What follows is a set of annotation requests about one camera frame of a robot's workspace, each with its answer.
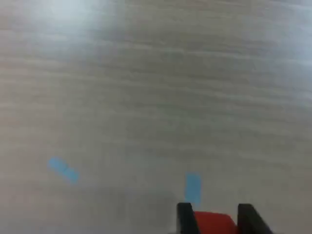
wooden table surface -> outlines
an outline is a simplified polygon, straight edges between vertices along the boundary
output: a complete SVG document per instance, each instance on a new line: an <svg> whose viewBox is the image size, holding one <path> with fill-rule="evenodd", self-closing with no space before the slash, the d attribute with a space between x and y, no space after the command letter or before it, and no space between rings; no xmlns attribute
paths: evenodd
<svg viewBox="0 0 312 234"><path fill-rule="evenodd" d="M0 0L1 233L167 234L188 172L311 233L310 0Z"/></svg>

blue tape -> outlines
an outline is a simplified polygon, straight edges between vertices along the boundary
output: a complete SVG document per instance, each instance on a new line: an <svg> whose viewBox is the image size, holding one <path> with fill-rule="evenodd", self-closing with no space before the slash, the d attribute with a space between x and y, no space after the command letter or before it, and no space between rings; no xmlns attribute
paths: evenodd
<svg viewBox="0 0 312 234"><path fill-rule="evenodd" d="M200 198L201 198L200 175L196 173L187 173L185 185L185 201L190 202L194 205L199 205Z"/></svg>
<svg viewBox="0 0 312 234"><path fill-rule="evenodd" d="M53 157L48 161L48 166L56 172L62 173L66 171L68 165L62 159Z"/></svg>
<svg viewBox="0 0 312 234"><path fill-rule="evenodd" d="M62 159L53 157L48 161L48 167L59 173L72 183L76 183L79 180L79 173L73 168L69 168L67 163Z"/></svg>
<svg viewBox="0 0 312 234"><path fill-rule="evenodd" d="M72 183L76 183L79 179L79 173L72 168L68 168L62 174Z"/></svg>

blue tape strip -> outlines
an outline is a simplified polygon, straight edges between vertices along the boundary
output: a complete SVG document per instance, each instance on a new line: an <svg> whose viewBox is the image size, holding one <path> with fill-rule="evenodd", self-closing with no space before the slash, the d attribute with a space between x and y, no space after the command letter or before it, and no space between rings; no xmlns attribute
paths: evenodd
<svg viewBox="0 0 312 234"><path fill-rule="evenodd" d="M64 162L62 159L53 157L48 161L48 166L55 170L56 172L62 173L64 172L67 168L68 165L66 162Z"/></svg>
<svg viewBox="0 0 312 234"><path fill-rule="evenodd" d="M67 163L60 158L51 158L48 161L48 167L50 167L60 175L64 176L72 183L76 183L79 180L79 173L76 172L74 169L69 168Z"/></svg>
<svg viewBox="0 0 312 234"><path fill-rule="evenodd" d="M72 168L68 168L62 174L72 183L76 183L79 179L79 173Z"/></svg>
<svg viewBox="0 0 312 234"><path fill-rule="evenodd" d="M200 204L201 179L196 173L186 174L185 201L194 205Z"/></svg>

red object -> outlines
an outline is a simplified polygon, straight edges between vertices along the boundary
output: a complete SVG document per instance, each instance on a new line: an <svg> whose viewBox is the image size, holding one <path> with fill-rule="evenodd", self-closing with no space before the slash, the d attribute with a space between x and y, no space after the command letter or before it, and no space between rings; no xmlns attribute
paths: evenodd
<svg viewBox="0 0 312 234"><path fill-rule="evenodd" d="M236 234L236 224L227 214L195 211L201 234Z"/></svg>

wood grain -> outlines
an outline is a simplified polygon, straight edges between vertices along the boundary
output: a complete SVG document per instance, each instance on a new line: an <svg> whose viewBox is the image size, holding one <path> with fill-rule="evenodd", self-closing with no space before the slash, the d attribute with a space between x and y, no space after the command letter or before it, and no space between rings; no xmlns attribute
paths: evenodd
<svg viewBox="0 0 312 234"><path fill-rule="evenodd" d="M0 0L1 232L173 232L198 172L199 210L251 202L310 233L311 16L308 0Z"/></svg>

